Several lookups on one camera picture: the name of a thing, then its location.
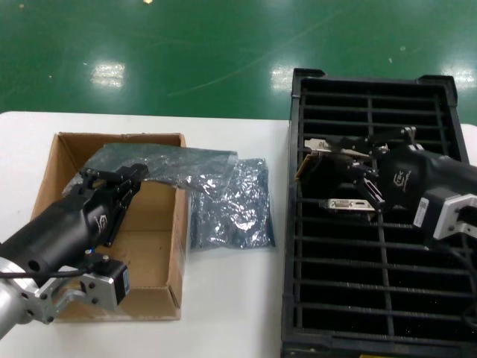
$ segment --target open cardboard box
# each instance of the open cardboard box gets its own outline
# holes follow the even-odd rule
[[[61,199],[66,184],[84,163],[104,144],[113,142],[186,146],[182,134],[56,134],[32,218]],[[187,219],[187,200],[183,190],[160,183],[142,183],[112,248],[97,249],[127,265],[130,294],[114,312],[74,302],[59,319],[179,319]]]

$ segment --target translucent plastic bag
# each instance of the translucent plastic bag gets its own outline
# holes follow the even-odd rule
[[[263,159],[239,160],[217,200],[193,192],[191,211],[191,249],[275,246]]]
[[[201,192],[210,198],[220,198],[230,182],[237,153],[173,145],[112,143],[97,151],[84,166],[115,172],[122,166],[135,163],[148,166],[146,181],[166,183]],[[80,175],[76,175],[63,194],[66,195],[81,181]]]

